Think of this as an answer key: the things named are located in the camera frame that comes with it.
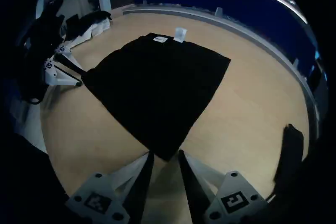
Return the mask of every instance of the black cloth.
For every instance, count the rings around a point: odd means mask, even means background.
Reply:
[[[158,36],[168,40],[154,41]],[[211,101],[229,63],[194,43],[150,33],[108,55],[82,80],[136,139],[169,160]]]
[[[74,40],[78,36],[82,36],[91,25],[100,23],[106,18],[111,20],[111,14],[107,11],[91,12],[83,16],[81,19],[78,19],[77,14],[70,17],[66,20],[67,31],[65,41]]]
[[[283,190],[295,172],[301,166],[303,155],[303,134],[292,124],[288,124],[283,130],[282,147],[278,168],[274,176],[273,194]]]

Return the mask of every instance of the white tag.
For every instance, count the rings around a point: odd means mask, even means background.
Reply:
[[[168,38],[166,37],[156,37],[155,39],[153,39],[154,41],[158,41],[160,43],[164,43],[167,41]]]
[[[175,37],[174,37],[175,41],[182,43],[185,37],[186,37],[186,29],[179,27],[175,29]]]

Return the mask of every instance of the black object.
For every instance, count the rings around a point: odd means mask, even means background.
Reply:
[[[78,36],[82,36],[87,29],[93,24],[99,23],[104,19],[111,20],[111,14],[107,11],[95,11],[78,19],[78,15],[74,15],[66,20],[67,32],[65,41],[74,40]]]
[[[283,130],[282,147],[278,168],[274,176],[273,193],[277,194],[290,182],[302,163],[303,134],[292,124]]]
[[[136,178],[133,186],[127,194],[123,207],[129,214],[129,224],[140,224],[144,206],[146,203],[148,187],[150,185],[150,178],[154,166],[154,155],[152,152],[148,153],[147,160],[142,167],[141,172]],[[112,216],[115,220],[122,220],[122,215]]]
[[[211,202],[190,168],[183,150],[179,150],[178,152],[178,162],[181,168],[192,223],[205,224],[203,214],[208,209]],[[218,216],[218,214],[214,213],[210,218],[216,219],[216,216]]]
[[[78,66],[76,66],[74,63],[72,63],[70,60],[68,60],[63,54],[55,54],[54,60],[61,63],[62,65],[66,66],[67,68],[71,69],[72,71],[82,75],[85,73],[85,71]]]
[[[154,41],[161,36],[168,40]],[[211,101],[230,59],[150,33],[82,75],[86,87],[142,144],[169,160]]]
[[[56,16],[62,3],[63,0],[51,0],[16,48],[21,56],[16,70],[22,99],[32,104],[42,101],[48,87],[44,82],[44,61],[63,41],[59,31],[64,16]]]

